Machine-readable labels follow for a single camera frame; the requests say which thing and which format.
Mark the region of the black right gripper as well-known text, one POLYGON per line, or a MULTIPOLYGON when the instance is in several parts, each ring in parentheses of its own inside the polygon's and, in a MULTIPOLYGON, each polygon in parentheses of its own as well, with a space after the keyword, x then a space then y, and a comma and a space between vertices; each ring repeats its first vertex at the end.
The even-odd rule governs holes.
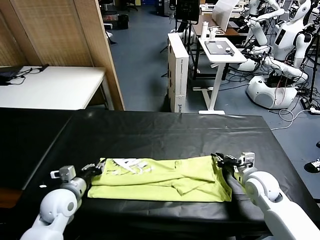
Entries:
POLYGON ((241 163, 237 163, 237 158, 223 153, 212 153, 211 156, 216 160, 215 163, 219 168, 224 168, 225 170, 234 177, 235 174, 240 172, 240 169, 243 168, 245 165, 241 163))

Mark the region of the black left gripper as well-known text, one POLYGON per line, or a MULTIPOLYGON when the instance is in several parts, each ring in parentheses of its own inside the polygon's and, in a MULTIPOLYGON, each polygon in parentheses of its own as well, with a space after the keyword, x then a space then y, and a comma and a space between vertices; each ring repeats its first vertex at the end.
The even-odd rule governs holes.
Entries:
POLYGON ((105 167, 105 161, 102 160, 99 163, 89 163, 85 165, 80 172, 80 177, 86 182, 91 182, 92 178, 99 176, 103 173, 105 167))

